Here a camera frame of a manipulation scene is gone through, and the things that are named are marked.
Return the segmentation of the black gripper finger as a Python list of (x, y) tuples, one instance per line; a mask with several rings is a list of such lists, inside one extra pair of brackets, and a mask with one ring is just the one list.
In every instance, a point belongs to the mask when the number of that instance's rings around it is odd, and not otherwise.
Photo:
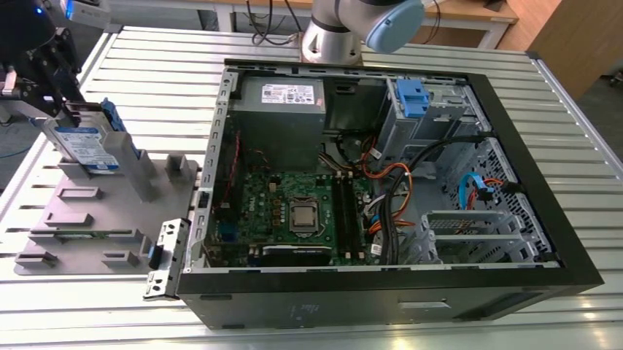
[(52, 99), (52, 116), (60, 126), (79, 126), (67, 102), (84, 102), (79, 89), (77, 51), (68, 28), (56, 28), (52, 38), (33, 51), (44, 96)]
[(1, 101), (28, 117), (61, 115), (60, 66), (47, 54), (1, 54)]

